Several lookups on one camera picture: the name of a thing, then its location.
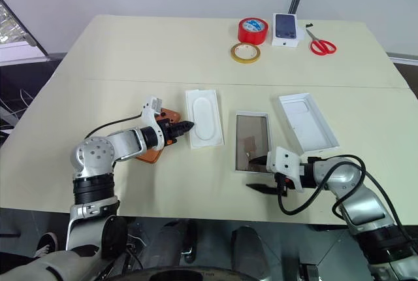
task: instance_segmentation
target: red scissors handle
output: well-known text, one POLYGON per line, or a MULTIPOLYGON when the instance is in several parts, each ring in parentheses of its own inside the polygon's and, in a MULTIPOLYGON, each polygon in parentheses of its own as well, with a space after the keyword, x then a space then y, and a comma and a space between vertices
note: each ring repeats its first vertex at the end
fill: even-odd
POLYGON ((312 41, 310 48, 312 52, 318 56, 333 54, 335 51, 337 51, 337 47, 333 43, 329 41, 323 41, 322 39, 318 41, 312 41))

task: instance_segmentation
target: red tape roll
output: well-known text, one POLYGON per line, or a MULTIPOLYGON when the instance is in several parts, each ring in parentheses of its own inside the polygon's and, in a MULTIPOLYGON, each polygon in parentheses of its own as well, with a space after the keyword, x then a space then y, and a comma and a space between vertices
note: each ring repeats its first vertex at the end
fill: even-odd
POLYGON ((238 40, 262 44, 266 40, 268 24, 260 18, 244 18, 238 25, 238 40))

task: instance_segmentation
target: white table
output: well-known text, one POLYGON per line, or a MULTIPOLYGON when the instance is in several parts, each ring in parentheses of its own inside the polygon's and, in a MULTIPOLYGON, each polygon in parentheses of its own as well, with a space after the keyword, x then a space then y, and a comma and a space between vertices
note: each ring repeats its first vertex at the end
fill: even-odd
MULTIPOLYGON (((410 209, 418 187, 418 101, 363 24, 312 22, 316 35, 338 46, 335 55, 313 55, 307 40, 294 50, 264 44, 260 60, 243 65, 229 57, 238 20, 94 19, 0 150, 0 206, 68 212, 69 156, 88 131, 138 114, 150 94, 185 116, 185 90, 215 89, 225 145, 191 150, 188 139, 179 138, 154 165, 135 159, 118 164, 120 214, 341 223, 330 211, 330 193, 285 216, 275 197, 245 187, 271 180, 234 172, 235 112, 268 112, 274 144, 289 147, 277 96, 310 92, 341 145, 323 155, 363 158, 402 221, 418 224, 410 209)), ((100 134, 134 125, 140 120, 100 134)), ((311 192, 291 193, 285 204, 295 208, 311 192)))

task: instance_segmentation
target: scissors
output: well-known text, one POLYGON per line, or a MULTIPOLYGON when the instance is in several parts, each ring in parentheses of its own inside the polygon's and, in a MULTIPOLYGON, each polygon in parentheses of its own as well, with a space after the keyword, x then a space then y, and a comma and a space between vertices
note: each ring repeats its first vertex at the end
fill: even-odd
POLYGON ((333 54, 335 51, 337 51, 337 47, 333 43, 318 39, 310 31, 306 31, 312 38, 310 48, 314 54, 317 54, 318 56, 325 56, 326 54, 333 54))

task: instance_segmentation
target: black cable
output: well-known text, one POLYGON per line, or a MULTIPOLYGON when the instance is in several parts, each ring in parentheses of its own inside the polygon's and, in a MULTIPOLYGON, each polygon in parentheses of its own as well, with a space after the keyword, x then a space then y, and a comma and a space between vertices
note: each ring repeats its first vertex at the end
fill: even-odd
POLYGON ((354 155, 339 155, 339 156, 335 156, 335 157, 348 157, 348 158, 356 159, 360 163, 360 166, 361 166, 361 168, 360 168, 361 175, 360 175, 360 179, 357 182, 357 184, 355 184, 355 186, 348 193, 346 193, 343 197, 341 197, 339 200, 337 200, 332 206, 332 213, 336 217, 338 217, 339 219, 344 220, 343 216, 341 216, 339 213, 337 213, 337 208, 346 199, 351 197, 360 188, 360 186, 362 186, 362 184, 364 182, 364 179, 366 178, 366 172, 367 171, 366 171, 366 165, 364 164, 364 161, 357 156, 354 156, 354 155))
MULTIPOLYGON (((358 168, 358 169, 361 169, 360 166, 356 165, 353 162, 351 162, 349 164, 358 168)), ((389 209, 392 212, 393 218, 394 218, 396 224, 398 225, 398 228, 399 228, 400 232, 405 237, 405 239, 407 239, 408 241, 410 241, 412 244, 415 245, 415 247, 413 247, 413 246, 412 247, 415 250, 415 252, 418 254, 418 243, 417 243, 416 239, 411 238, 410 235, 408 234, 408 232, 406 231, 406 229, 405 229, 404 225, 402 224, 402 222, 400 221, 398 213, 396 212, 396 210, 395 210, 395 208, 392 204, 392 201, 389 198, 389 196, 387 195, 386 191, 381 187, 379 182, 367 171, 366 171, 366 176, 370 179, 370 181, 372 181, 372 183, 375 185, 375 187, 378 188, 378 190, 382 194, 383 198, 385 199, 387 205, 389 206, 389 209)))
POLYGON ((319 195, 319 192, 325 187, 325 185, 327 184, 329 178, 331 177, 331 175, 333 174, 333 172, 340 166, 342 165, 346 165, 348 164, 349 161, 343 161, 343 162, 338 162, 335 165, 333 165, 327 172, 327 174, 324 176, 324 179, 322 179, 321 183, 319 183, 318 187, 316 188, 316 190, 314 191, 314 193, 311 195, 311 197, 308 198, 308 200, 300 207, 294 209, 294 210, 286 210, 285 207, 283 206, 283 201, 281 201, 281 197, 284 193, 284 186, 283 184, 280 184, 280 182, 277 183, 277 190, 278 190, 278 202, 279 202, 279 207, 280 210, 288 215, 288 216, 293 216, 294 214, 298 214, 299 212, 307 209, 312 203, 313 201, 316 199, 316 197, 319 195))
POLYGON ((144 270, 144 266, 141 263, 141 260, 139 260, 138 256, 135 255, 130 249, 129 247, 126 247, 127 252, 129 253, 129 255, 131 255, 132 257, 135 258, 135 260, 138 262, 139 267, 141 268, 141 270, 144 270))
POLYGON ((99 127, 96 127, 93 131, 88 133, 86 135, 86 137, 84 137, 84 139, 88 139, 90 136, 92 136, 92 134, 96 133, 98 130, 100 130, 100 129, 106 127, 106 126, 110 126, 110 125, 113 125, 113 124, 129 121, 129 120, 134 120, 134 119, 140 118, 141 116, 142 116, 142 112, 140 114, 138 114, 137 116, 132 116, 130 118, 126 118, 126 119, 122 119, 122 120, 118 120, 118 121, 113 121, 113 122, 109 122, 109 123, 100 125, 99 127))

